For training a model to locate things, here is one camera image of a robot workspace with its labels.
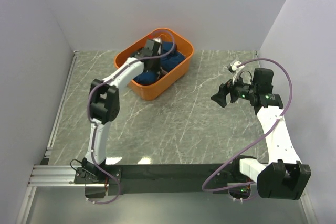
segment white wall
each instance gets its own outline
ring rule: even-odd
[[[15,223],[73,53],[44,0],[0,0],[0,7],[0,222]]]
[[[286,121],[296,151],[312,169],[308,189],[320,223],[336,223],[335,39],[336,0],[286,0],[260,50],[292,77]],[[285,77],[275,74],[275,89],[287,99]]]
[[[76,50],[123,49],[170,27],[197,49],[259,50],[285,0],[47,0]]]

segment blue cloth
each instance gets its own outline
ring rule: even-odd
[[[140,85],[151,85],[156,83],[158,74],[152,71],[143,72],[135,77],[133,80]]]
[[[164,54],[168,52],[172,46],[172,42],[162,42],[162,53]],[[177,46],[175,44],[173,51],[169,55],[160,59],[160,64],[163,70],[170,72],[183,60],[184,56],[177,51]]]
[[[173,46],[172,42],[162,42],[162,54],[168,52]],[[173,51],[160,58],[160,65],[166,72],[172,71],[178,64],[184,60],[184,56],[177,51],[177,46],[175,44]],[[133,80],[140,85],[151,85],[156,83],[158,80],[158,74],[153,71],[143,72],[142,74],[135,77]]]

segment orange bin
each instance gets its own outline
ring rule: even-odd
[[[168,29],[168,28],[158,28],[152,31],[150,34],[147,34],[142,39],[138,40],[132,46],[128,47],[124,51],[120,52],[116,58],[114,59],[114,65],[116,68],[120,68],[127,60],[127,58],[135,51],[137,51],[140,47],[143,47],[147,41],[147,39],[152,35],[152,33],[157,32],[154,35],[155,38],[161,38],[162,41],[172,42],[171,36],[165,32],[165,30],[170,31],[175,39],[175,43],[177,44],[177,50],[183,54],[184,61],[182,61],[177,67],[175,67],[172,71],[163,76],[160,80],[152,85],[140,85],[132,80],[128,85],[129,87],[137,93],[143,100],[152,101],[156,97],[158,97],[163,91],[165,91],[170,85],[172,85],[175,81],[177,81],[182,75],[187,73],[190,65],[190,60],[194,54],[193,45],[183,38],[181,35],[176,32]]]

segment metal frame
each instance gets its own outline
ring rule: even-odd
[[[68,87],[69,87],[70,79],[71,79],[72,73],[74,71],[74,67],[75,67],[76,60],[77,60],[77,55],[76,55],[77,52],[78,51],[74,51],[74,53],[73,53],[74,57],[72,59],[72,63],[71,63],[71,67],[70,67],[70,70],[69,70],[68,78],[67,78],[67,81],[65,83],[65,88],[64,88],[64,91],[63,91],[63,95],[62,95],[62,98],[61,98],[60,105],[58,107],[55,122],[54,122],[54,125],[53,125],[52,130],[51,130],[51,134],[50,134],[50,138],[49,138],[49,142],[48,142],[47,147],[52,148],[53,145],[54,145],[54,141],[55,141],[55,137],[56,137],[56,134],[57,134],[59,122],[60,122],[60,119],[61,119],[62,110],[64,108],[64,100],[65,100],[65,97],[67,96],[67,93],[68,93]]]
[[[64,92],[61,98],[61,102],[59,105],[59,109],[55,118],[55,122],[52,128],[52,132],[49,138],[45,158],[49,158],[52,151],[52,146],[54,145],[55,136],[57,133],[57,128],[60,121],[61,112],[64,107],[64,100],[68,91],[69,82],[74,70],[74,66],[76,64],[76,60],[78,57],[78,51],[74,51],[74,57],[72,60],[72,64],[69,70],[69,75],[66,81],[66,85],[64,88]],[[19,211],[17,217],[17,224],[25,224],[30,212],[31,205],[34,200],[34,195],[37,187],[45,186],[45,187],[85,187],[85,184],[76,185],[73,183],[73,178],[75,176],[75,171],[70,168],[70,166],[34,166],[31,178],[29,180],[29,184],[27,186],[26,194],[23,199],[21,209]],[[104,186],[103,184],[95,184],[95,187]],[[316,219],[313,205],[310,201],[309,195],[305,190],[301,196],[301,203],[303,206],[303,210],[306,214],[307,224],[317,224],[318,221]]]

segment gray marble surface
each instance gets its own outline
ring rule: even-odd
[[[86,104],[93,79],[114,70],[117,51],[81,51],[68,87],[50,165],[68,165],[87,151],[90,124]],[[121,164],[223,163],[262,135],[248,101],[225,109],[210,100],[218,86],[232,78],[226,66],[245,61],[254,51],[196,51],[190,69],[154,101],[143,101],[128,87],[120,93],[120,113],[112,123],[107,156]],[[258,63],[246,66],[253,72]],[[266,142],[246,152],[268,162]]]

